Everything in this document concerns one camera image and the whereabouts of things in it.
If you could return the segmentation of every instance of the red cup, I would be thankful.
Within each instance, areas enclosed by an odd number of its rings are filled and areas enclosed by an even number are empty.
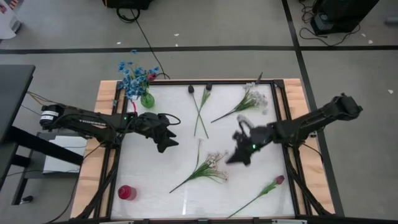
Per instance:
[[[134,187],[123,185],[119,188],[118,195],[123,200],[134,200],[137,197],[137,190]]]

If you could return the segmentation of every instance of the white container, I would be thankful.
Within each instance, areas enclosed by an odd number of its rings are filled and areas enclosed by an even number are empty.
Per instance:
[[[5,12],[4,8],[0,11],[0,39],[11,39],[16,36],[21,22],[4,0],[0,0],[0,5],[5,7]]]

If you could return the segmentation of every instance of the gray floor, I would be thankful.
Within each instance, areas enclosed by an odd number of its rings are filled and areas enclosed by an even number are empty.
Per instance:
[[[288,2],[299,30],[302,6],[296,0]],[[373,45],[398,44],[398,28],[383,24],[397,8],[396,1],[381,0],[361,23],[361,31],[343,45],[369,45],[368,40]],[[25,24],[17,37],[3,40],[0,49],[147,47],[135,24],[120,22],[114,9],[97,0],[30,0],[18,13]],[[279,0],[156,0],[140,22],[154,47],[292,46]],[[333,35],[327,41],[340,37]],[[299,38],[299,42],[321,45],[316,40]],[[157,56],[172,78],[252,78],[260,72],[265,78],[301,78],[293,51],[159,52]],[[36,65],[30,91],[92,110],[100,80],[120,79],[116,65],[130,57],[127,53],[0,55],[0,63]],[[357,120],[333,123],[325,130],[346,216],[398,219],[394,165],[398,152],[393,134],[398,127],[398,51],[303,52],[303,57],[318,106],[345,92],[364,108]],[[139,54],[139,60],[145,67],[156,65],[150,53]],[[30,98],[24,105],[40,110]],[[14,125],[36,133],[38,118],[21,108]],[[12,167],[10,173],[20,170]],[[0,223],[43,223],[56,217],[65,208],[75,181],[29,181],[25,194],[33,195],[35,201],[11,206],[18,178],[7,178],[0,192]]]

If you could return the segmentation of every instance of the black table leg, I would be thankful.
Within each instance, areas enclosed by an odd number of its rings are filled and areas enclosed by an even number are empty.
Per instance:
[[[28,167],[30,163],[30,159],[28,157],[20,156],[15,154],[12,158],[12,165],[21,166],[21,167]]]
[[[83,162],[83,156],[71,152],[61,146],[43,140],[14,126],[9,129],[7,133],[7,140],[13,141],[21,146],[41,152],[56,159],[70,162],[72,164],[80,166]]]

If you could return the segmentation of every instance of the green vase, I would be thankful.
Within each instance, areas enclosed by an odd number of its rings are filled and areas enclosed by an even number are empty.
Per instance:
[[[155,105],[155,98],[150,93],[147,93],[145,96],[141,96],[141,104],[145,108],[152,108]]]

